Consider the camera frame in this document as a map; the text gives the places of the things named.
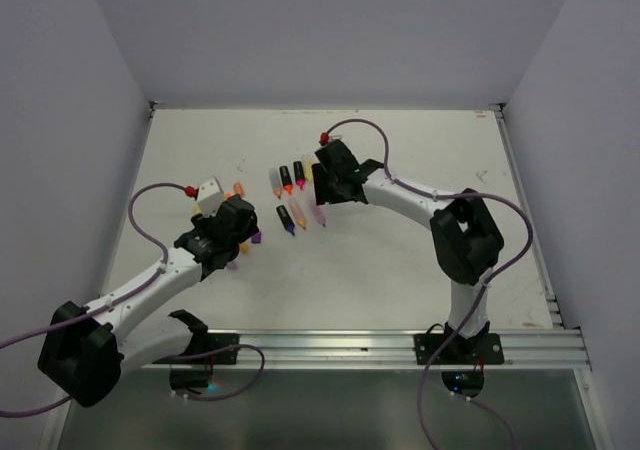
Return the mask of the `pastel orange highlighter body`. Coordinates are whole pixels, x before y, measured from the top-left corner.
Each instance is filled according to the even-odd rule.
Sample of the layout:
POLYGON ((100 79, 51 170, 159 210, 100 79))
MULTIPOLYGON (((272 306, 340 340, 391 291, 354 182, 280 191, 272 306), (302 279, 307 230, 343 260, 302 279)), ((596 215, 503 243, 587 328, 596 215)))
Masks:
POLYGON ((278 199, 280 199, 283 194, 283 187, 280 179, 279 170, 277 168, 270 168, 268 170, 268 177, 269 177, 269 182, 270 182, 273 194, 278 199))

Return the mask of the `purple highlighter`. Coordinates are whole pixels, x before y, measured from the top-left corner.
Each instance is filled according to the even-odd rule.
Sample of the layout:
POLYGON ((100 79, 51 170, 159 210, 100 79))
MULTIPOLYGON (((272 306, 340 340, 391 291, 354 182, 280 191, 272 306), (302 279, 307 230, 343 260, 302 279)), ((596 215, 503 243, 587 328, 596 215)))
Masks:
POLYGON ((277 216, 284 228, 292 236, 295 235, 295 223, 284 205, 279 205, 276 207, 277 216))

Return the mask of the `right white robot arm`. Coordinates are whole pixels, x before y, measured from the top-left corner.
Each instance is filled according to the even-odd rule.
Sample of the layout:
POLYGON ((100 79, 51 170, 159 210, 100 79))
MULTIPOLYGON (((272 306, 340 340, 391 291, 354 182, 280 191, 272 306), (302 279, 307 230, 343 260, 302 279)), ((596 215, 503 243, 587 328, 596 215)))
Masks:
POLYGON ((481 350, 488 330, 481 286, 497 265, 504 238, 484 201, 470 189, 440 193, 402 183, 384 164, 360 163, 340 140, 320 147, 312 165, 318 205, 362 203, 391 210, 431 232, 437 263, 451 282, 445 349, 451 359, 468 362, 481 350))

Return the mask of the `black neon orange highlighter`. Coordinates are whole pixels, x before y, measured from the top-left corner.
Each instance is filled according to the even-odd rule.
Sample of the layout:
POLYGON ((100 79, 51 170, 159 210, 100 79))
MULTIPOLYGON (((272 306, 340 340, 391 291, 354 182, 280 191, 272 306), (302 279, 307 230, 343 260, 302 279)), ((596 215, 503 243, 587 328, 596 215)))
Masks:
POLYGON ((288 166, 282 165, 278 168, 278 171, 282 188, 287 192, 288 195, 291 195, 293 193, 293 181, 288 166))

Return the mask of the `black neon pink highlighter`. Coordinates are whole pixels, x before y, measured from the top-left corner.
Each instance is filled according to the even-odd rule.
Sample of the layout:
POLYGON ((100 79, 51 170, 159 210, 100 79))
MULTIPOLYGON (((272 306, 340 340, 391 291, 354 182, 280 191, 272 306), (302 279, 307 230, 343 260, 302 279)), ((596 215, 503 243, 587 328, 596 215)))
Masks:
POLYGON ((300 188, 301 191, 303 191, 306 185, 306 176, 303 164, 300 160, 296 160, 293 162, 293 171, 296 185, 300 188))

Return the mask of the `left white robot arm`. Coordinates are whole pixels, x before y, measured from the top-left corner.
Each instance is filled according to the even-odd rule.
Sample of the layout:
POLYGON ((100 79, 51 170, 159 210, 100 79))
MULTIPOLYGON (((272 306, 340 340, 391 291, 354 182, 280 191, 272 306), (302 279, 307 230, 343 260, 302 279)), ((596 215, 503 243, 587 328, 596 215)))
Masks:
POLYGON ((158 263, 128 283, 83 306, 67 302, 55 310, 37 366, 80 406, 96 405, 126 373, 158 360, 235 364, 243 346, 238 335, 212 336, 185 310, 171 312, 149 337, 133 334, 166 302, 224 269, 258 231, 254 206, 239 196, 191 222, 158 263))

